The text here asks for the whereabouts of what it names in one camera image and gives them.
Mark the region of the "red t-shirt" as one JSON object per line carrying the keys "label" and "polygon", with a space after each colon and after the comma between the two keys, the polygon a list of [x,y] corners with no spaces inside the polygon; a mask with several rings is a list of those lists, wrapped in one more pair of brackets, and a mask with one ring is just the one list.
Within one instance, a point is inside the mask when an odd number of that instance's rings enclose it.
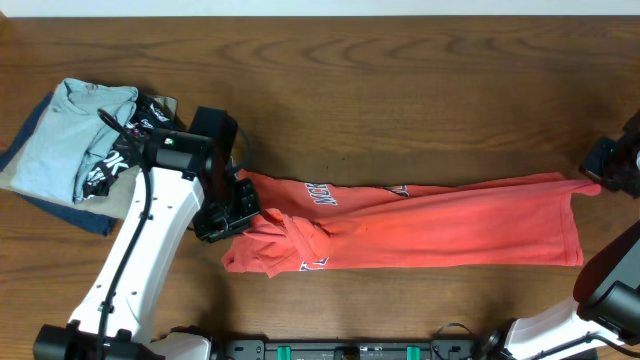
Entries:
{"label": "red t-shirt", "polygon": [[245,171],[262,212],[225,269],[265,273],[583,262],[571,208],[599,185],[541,173],[460,187],[343,187]]}

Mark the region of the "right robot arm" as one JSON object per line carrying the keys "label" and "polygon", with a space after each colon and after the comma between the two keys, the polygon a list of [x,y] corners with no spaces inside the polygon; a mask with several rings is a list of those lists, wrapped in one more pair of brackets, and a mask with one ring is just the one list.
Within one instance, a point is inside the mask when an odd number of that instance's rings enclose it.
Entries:
{"label": "right robot arm", "polygon": [[609,347],[639,353],[639,224],[634,223],[581,270],[571,298],[512,323],[489,359],[594,359]]}

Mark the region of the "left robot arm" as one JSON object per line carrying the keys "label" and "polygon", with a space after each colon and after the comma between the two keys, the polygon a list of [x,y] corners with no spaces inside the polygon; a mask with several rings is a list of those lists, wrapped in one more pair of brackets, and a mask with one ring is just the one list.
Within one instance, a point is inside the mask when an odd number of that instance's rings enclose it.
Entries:
{"label": "left robot arm", "polygon": [[248,229],[260,211],[231,157],[238,132],[154,130],[136,151],[141,169],[125,221],[91,290],[64,327],[45,325],[36,360],[216,359],[195,326],[154,339],[156,305],[184,233],[214,243]]}

